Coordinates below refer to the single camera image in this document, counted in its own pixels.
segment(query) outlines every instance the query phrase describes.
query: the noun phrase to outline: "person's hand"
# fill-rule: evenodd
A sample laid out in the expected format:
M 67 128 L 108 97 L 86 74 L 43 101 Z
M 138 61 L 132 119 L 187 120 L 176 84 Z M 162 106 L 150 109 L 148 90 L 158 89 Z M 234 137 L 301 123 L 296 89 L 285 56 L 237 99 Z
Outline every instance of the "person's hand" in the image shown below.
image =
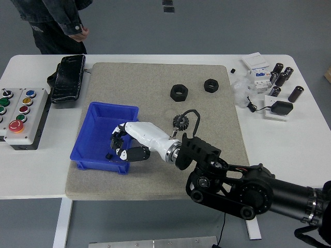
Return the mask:
M 88 34 L 89 34 L 89 29 L 87 27 L 81 26 L 82 27 L 82 32 L 76 35 L 69 35 L 69 37 L 77 42 L 84 41 Z

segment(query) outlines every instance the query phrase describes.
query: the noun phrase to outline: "black power adapter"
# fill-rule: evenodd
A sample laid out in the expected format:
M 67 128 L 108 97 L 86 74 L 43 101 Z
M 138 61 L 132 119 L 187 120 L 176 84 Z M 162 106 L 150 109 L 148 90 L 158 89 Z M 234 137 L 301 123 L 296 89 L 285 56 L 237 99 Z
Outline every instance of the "black power adapter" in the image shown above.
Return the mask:
M 271 112 L 277 115 L 287 115 L 293 109 L 293 104 L 291 102 L 277 101 L 271 107 Z

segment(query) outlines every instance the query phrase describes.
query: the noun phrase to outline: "blue button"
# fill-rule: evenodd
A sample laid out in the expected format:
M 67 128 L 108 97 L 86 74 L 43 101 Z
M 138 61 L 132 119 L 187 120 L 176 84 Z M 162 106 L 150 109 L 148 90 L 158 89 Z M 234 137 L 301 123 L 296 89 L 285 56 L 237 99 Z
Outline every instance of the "blue button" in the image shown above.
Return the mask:
M 28 90 L 25 94 L 27 97 L 35 97 L 36 96 L 36 92 L 34 90 Z

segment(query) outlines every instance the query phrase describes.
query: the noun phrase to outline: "white table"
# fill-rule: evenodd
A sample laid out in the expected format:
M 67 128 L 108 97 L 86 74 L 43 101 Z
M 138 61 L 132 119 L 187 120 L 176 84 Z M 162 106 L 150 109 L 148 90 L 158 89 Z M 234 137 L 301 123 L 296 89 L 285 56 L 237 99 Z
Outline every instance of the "white table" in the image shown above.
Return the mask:
M 237 107 L 249 162 L 251 165 L 263 163 L 277 179 L 322 187 L 331 175 L 331 131 L 295 61 L 287 55 L 263 56 L 271 70 L 278 62 L 294 69 L 282 87 L 282 95 L 289 96 L 297 85 L 305 91 L 294 103 L 287 122 L 267 120 L 263 118 L 263 111 L 251 113 L 247 108 Z M 0 88 L 45 87 L 49 90 L 46 78 L 55 71 L 62 57 L 15 56 L 0 79 Z M 97 62 L 224 65 L 231 83 L 248 70 L 241 55 L 87 55 L 85 68 L 91 68 Z M 234 74 L 230 73 L 232 68 L 236 69 Z M 75 108 L 51 107 L 37 150 L 15 151 L 6 143 L 0 143 L 0 199 L 65 197 L 69 156 L 76 139 L 88 80 L 86 73 Z M 252 101 L 262 107 L 263 99 L 261 94 Z

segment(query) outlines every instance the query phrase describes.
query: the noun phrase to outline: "gray felt mat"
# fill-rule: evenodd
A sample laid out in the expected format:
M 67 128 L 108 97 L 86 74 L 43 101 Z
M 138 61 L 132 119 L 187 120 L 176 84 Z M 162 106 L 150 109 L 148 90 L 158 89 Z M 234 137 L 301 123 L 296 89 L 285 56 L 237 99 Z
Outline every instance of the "gray felt mat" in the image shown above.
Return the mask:
M 204 90 L 207 79 L 218 81 L 218 91 L 211 94 Z M 189 89 L 186 101 L 175 102 L 170 98 L 175 84 L 184 84 Z M 201 115 L 196 136 L 221 149 L 221 158 L 228 163 L 248 165 L 224 66 L 96 63 L 80 127 L 93 101 L 138 106 L 139 121 L 152 122 L 169 135 L 174 116 L 196 109 Z M 188 118 L 190 126 L 186 132 L 192 137 L 196 117 L 191 113 Z M 83 171 L 77 169 L 76 162 L 71 162 L 66 195 L 73 200 L 188 199 L 185 185 L 194 166 L 195 162 L 180 171 L 156 152 L 147 161 L 131 163 L 128 175 L 94 169 Z

